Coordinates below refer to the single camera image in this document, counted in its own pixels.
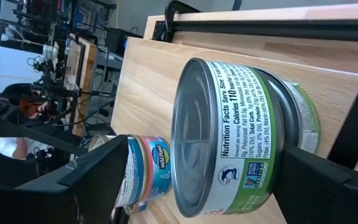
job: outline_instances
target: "wooden board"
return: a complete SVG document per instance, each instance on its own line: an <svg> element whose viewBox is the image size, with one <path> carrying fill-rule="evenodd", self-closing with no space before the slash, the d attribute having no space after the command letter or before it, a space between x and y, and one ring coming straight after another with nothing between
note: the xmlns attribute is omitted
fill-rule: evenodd
<svg viewBox="0 0 358 224"><path fill-rule="evenodd" d="M92 76L93 76L93 67L96 60L96 53L97 53L97 47L96 45L92 44L91 42L79 38L79 43L85 45L85 56L83 61L80 61L80 52L81 52L81 45L77 44L74 40L71 41L70 44L70 52L68 54L68 60L67 60L67 66L71 69L66 71L66 78L65 78L65 86L69 90L72 90L74 88L74 85L76 83L76 77L77 77L77 69L78 65L80 63L83 63L82 71L81 71L81 81L79 88L81 88L83 91L91 92L92 86ZM88 107L87 100L90 96L83 94L81 97L78 98L78 104L77 104L77 111L75 112L75 118L74 122L82 121L84 120L86 116L86 109ZM76 124L73 127L73 134L82 136L83 131L85 128L84 123Z"/></svg>
<svg viewBox="0 0 358 224"><path fill-rule="evenodd" d="M358 19L358 4L182 14L176 21ZM150 16L144 39L153 36ZM173 43L358 73L358 42L257 35L176 32Z"/></svg>
<svg viewBox="0 0 358 224"><path fill-rule="evenodd" d="M358 92L358 75L278 62L210 49L129 39L121 70L112 128L118 134L144 134L170 139L172 109L178 79L192 57L262 68L299 83L315 103L321 120L318 155L326 157ZM149 203L146 212L131 216L131 223L285 223L271 197L247 215L184 218L173 192Z"/></svg>

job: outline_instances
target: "small tuna can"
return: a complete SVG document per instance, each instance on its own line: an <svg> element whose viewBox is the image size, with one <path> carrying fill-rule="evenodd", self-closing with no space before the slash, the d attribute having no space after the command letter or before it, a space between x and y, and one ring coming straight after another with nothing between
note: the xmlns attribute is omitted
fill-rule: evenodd
<svg viewBox="0 0 358 224"><path fill-rule="evenodd" d="M134 205L124 206L124 211L127 215L132 215L139 212L146 211L147 202L139 202Z"/></svg>
<svg viewBox="0 0 358 224"><path fill-rule="evenodd" d="M172 186L170 148L166 140L159 137L132 135L137 140L148 164L147 184L139 201L146 202L165 195Z"/></svg>
<svg viewBox="0 0 358 224"><path fill-rule="evenodd" d="M320 142L320 122L316 108L299 84L258 70L277 92L283 113L285 142L316 153Z"/></svg>
<svg viewBox="0 0 358 224"><path fill-rule="evenodd" d="M272 193L283 142L278 96L258 70L191 59L178 84L171 135L181 214L261 207Z"/></svg>
<svg viewBox="0 0 358 224"><path fill-rule="evenodd" d="M95 135L89 144L89 150L96 149L114 137L115 136ZM130 136L128 137L128 148L129 154L125 176L116 199L115 207L132 205L138 202L147 183L144 177L147 173L148 164L144 163L139 143Z"/></svg>

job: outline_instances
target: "wooden table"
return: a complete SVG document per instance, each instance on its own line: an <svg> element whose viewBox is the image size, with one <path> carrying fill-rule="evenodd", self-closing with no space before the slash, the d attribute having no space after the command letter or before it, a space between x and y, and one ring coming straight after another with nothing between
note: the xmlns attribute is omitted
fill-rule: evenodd
<svg viewBox="0 0 358 224"><path fill-rule="evenodd" d="M85 48L85 55L83 60L80 60L81 46ZM68 54L67 67L70 67L66 71L65 77L65 86L67 89L72 90L75 88L76 78L78 75L81 76L80 84L78 85L83 91L92 92L92 76L93 69L96 60L97 46L87 41L86 39L80 37L78 39L78 44L71 40L70 42L70 51ZM78 73L79 65L82 63L82 69ZM86 110L89 102L89 95L83 94L78 98L77 110L74 114L74 123L84 120L86 116ZM85 128L84 123L74 125L73 134L82 136Z"/></svg>
<svg viewBox="0 0 358 224"><path fill-rule="evenodd" d="M349 6L342 7L344 12L347 12L347 16L358 16L358 6L356 6L356 11L350 10ZM331 10L335 9L335 7L322 7L321 9L320 13L317 14L321 17L329 17L331 14L341 15L340 13L332 13L332 11L329 13L327 11L327 9ZM287 12L283 11L275 15L290 15L294 19L309 18L305 17L305 11L308 12L310 8L308 10L299 8L299 10L298 14L295 9L287 9ZM228 17L238 19L235 15L239 15L243 19L260 19L270 15L270 13L264 13L264 11L258 12L255 14L252 11L216 12L200 14L199 17L195 14L180 15L180 17L191 18L190 20L192 20L204 18L206 15L215 15L215 18L219 19L227 19ZM148 27L151 21L155 21L155 18L161 19L161 17L149 18ZM258 67L299 83L313 100L321 120L321 144L317 151L317 155L321 157L326 157L329 154L331 146L358 92L358 67L354 69L353 66L346 66L349 61L352 61L353 54L347 53L346 57L335 57L340 52L353 52L353 50L357 50L357 53L353 53L358 56L358 42L314 40L309 44L303 39L299 39L299 42L280 39L270 45L272 46L271 49L267 49L266 46L269 44L266 44L264 40L248 36L247 38L252 38L256 43L262 44L255 44L256 50L253 51L254 54L249 54L253 44L247 45L246 42L240 41L240 38L243 38L240 36L230 39L233 42L238 41L236 42L237 45L232 44L232 41L228 41L228 36L219 39L219 41L214 39L215 37L203 39L204 41L202 39L197 39L197 41L192 39L194 41L192 44L181 42L178 39L174 44L168 44L148 40L150 37L150 31L147 29L145 39L131 38L128 41L111 120L111 127L118 134L143 134L170 139L173 101L178 79L183 67L192 57ZM265 38L278 40L276 37ZM245 45L241 52L236 50L236 46L240 42ZM318 57L325 55L321 54L320 50L325 50L326 52L337 51L329 57L318 60ZM184 218L176 206L173 191L171 191L166 196L150 202L146 212L131 216L130 223L263 224L285 223L285 220L274 196L270 197L261 209L250 214Z"/></svg>

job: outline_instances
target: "can lid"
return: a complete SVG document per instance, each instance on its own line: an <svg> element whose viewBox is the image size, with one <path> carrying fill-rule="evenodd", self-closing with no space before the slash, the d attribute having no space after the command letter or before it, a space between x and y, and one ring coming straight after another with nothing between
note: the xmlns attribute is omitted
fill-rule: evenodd
<svg viewBox="0 0 358 224"><path fill-rule="evenodd" d="M208 65L191 59L179 80L171 135L172 184L185 217L199 214L211 190L218 138L216 104Z"/></svg>

